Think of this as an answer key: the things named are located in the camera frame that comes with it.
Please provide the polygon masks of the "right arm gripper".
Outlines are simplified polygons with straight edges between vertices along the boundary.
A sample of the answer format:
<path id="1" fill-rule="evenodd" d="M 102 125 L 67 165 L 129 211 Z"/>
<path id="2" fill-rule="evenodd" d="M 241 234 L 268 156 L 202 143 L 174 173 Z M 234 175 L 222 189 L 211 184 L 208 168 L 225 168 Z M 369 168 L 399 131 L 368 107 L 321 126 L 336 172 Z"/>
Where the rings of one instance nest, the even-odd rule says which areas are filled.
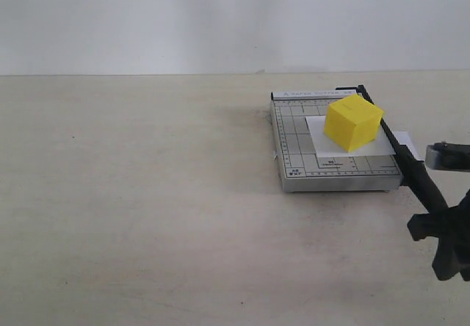
<path id="1" fill-rule="evenodd" d="M 468 172 L 469 144 L 435 142 L 426 148 L 425 164 L 432 170 Z M 407 224 L 415 242 L 438 240 L 432 268 L 439 281 L 456 275 L 469 280 L 469 194 L 442 211 L 415 214 Z"/>

